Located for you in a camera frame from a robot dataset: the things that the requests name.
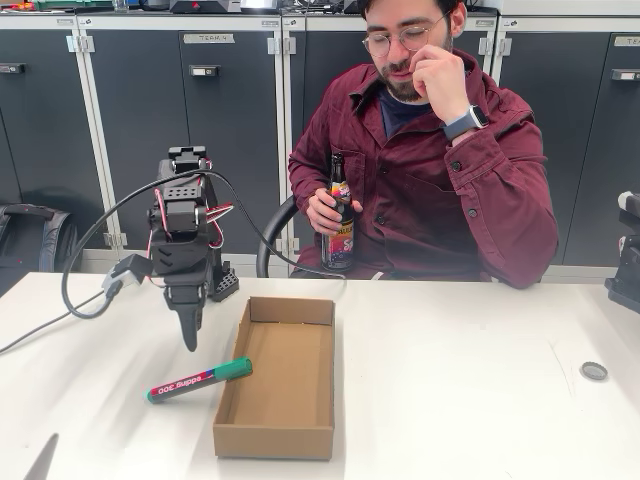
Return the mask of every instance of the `green marker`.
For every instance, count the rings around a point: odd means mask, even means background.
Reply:
[[[192,392],[214,383],[244,377],[252,371],[251,360],[248,357],[236,358],[229,363],[223,363],[206,372],[152,388],[147,392],[147,400],[151,403],[159,403],[168,398],[177,397],[183,393]]]

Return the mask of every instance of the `shirt pocket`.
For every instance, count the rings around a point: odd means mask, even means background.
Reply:
[[[364,205],[364,153],[331,148],[331,153],[341,153],[344,157],[344,174],[351,191],[351,198]]]
[[[454,249],[473,243],[462,200],[453,190],[442,190],[425,180],[405,175],[404,195],[408,203],[412,236]]]

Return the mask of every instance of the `black bag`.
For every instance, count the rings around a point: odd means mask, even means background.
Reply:
[[[72,218],[47,207],[0,205],[0,295],[28,272],[62,271],[78,243]]]

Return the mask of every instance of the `glasses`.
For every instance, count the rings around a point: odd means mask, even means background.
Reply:
[[[398,40],[400,40],[400,43],[407,50],[417,52],[429,43],[429,34],[431,33],[431,30],[433,30],[440,20],[445,18],[447,15],[449,15],[449,13],[440,17],[430,28],[409,27],[403,30],[400,32],[400,35],[398,35]],[[371,56],[386,57],[389,55],[389,50],[391,49],[391,37],[392,35],[382,35],[380,33],[371,34],[367,35],[367,38],[365,38],[362,43]]]

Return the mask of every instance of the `beard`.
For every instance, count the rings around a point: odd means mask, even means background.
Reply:
[[[447,38],[445,38],[441,47],[448,52],[453,50],[453,36],[450,31],[447,31]],[[400,63],[388,63],[382,67],[382,70],[378,70],[382,83],[387,86],[391,95],[401,102],[415,102],[422,98],[414,88],[412,80],[398,83],[390,79],[390,74],[404,72],[409,69],[410,65],[411,60],[407,59]]]

